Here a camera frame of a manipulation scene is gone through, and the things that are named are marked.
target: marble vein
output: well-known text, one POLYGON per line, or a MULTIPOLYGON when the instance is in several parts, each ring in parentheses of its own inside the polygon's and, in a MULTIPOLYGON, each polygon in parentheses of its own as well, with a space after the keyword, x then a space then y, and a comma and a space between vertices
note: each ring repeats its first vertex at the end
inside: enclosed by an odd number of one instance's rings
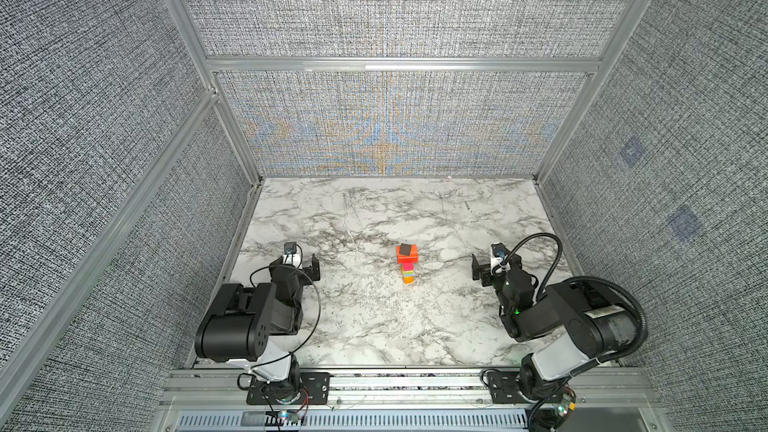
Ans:
MULTIPOLYGON (((529 180, 509 178, 272 178, 267 179, 233 282, 302 245, 315 253, 322 317, 314 337, 296 353, 311 365, 519 364, 554 336, 518 344, 498 320, 491 288, 474 282, 471 254, 482 260, 492 242, 515 245, 551 232, 529 180), (401 242, 418 245, 416 281, 404 284, 395 259, 401 242)), ((521 250, 524 268, 540 279, 554 257, 546 239, 521 250)), ((552 282, 571 276, 565 260, 552 282)), ((255 282, 269 280, 267 271, 255 282)), ((305 290, 302 331, 275 338, 287 350, 309 333, 316 298, 305 290)))

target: blue square patch on wall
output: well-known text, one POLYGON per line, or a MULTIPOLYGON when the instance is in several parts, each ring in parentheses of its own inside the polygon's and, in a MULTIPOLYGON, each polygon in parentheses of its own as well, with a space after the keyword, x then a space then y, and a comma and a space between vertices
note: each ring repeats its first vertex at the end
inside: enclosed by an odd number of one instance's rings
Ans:
POLYGON ((680 206, 667 218, 667 225, 680 243, 685 244, 701 234, 704 224, 688 206, 680 206))
POLYGON ((629 167, 634 167, 638 163, 640 158, 645 154, 645 146, 640 142, 638 136, 632 136, 624 144, 624 147, 619 151, 619 155, 627 163, 629 167))

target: colorful block tower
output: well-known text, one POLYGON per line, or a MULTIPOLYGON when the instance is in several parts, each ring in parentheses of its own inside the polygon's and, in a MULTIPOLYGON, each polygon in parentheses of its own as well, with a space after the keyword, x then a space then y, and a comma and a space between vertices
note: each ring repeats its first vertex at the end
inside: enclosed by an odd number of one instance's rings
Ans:
POLYGON ((400 244, 395 247, 397 263, 400 264, 402 280, 407 284, 413 283, 413 264, 418 262, 418 250, 415 245, 400 244))

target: white marble tabletop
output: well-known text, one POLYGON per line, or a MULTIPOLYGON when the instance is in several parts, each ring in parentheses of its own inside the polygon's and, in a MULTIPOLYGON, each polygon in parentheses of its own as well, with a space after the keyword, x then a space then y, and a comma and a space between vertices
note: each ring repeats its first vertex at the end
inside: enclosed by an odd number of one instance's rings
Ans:
MULTIPOLYGON (((298 242, 304 265, 320 260, 320 325, 296 353, 311 365, 519 364, 552 337, 518 344, 498 319, 492 288, 472 280, 471 254, 487 262, 490 245, 509 248, 552 232, 530 180, 511 178, 272 178, 256 204, 232 281, 298 242), (395 246, 416 244, 415 282, 405 284, 395 246)), ((541 279, 554 243, 535 239, 520 251, 541 279)), ((564 258, 552 282, 571 275, 564 258)), ((255 282, 268 282, 259 272, 255 282)), ((315 322, 314 291, 304 291, 304 323, 274 340, 293 350, 315 322)))

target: gray panel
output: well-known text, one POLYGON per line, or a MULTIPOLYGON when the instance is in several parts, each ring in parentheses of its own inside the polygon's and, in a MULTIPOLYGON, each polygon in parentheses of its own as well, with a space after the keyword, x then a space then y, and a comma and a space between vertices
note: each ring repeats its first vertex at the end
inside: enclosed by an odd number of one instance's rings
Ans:
POLYGON ((0 365, 200 95, 161 0, 0 0, 0 365))
POLYGON ((627 362, 680 432, 768 421, 767 4, 654 0, 544 184, 585 272, 644 304, 627 362))
POLYGON ((598 56, 628 0, 186 0, 211 55, 598 56))
POLYGON ((533 174, 578 72, 220 72, 265 174, 533 174))
POLYGON ((250 184, 210 112, 3 430, 142 430, 184 364, 250 184))

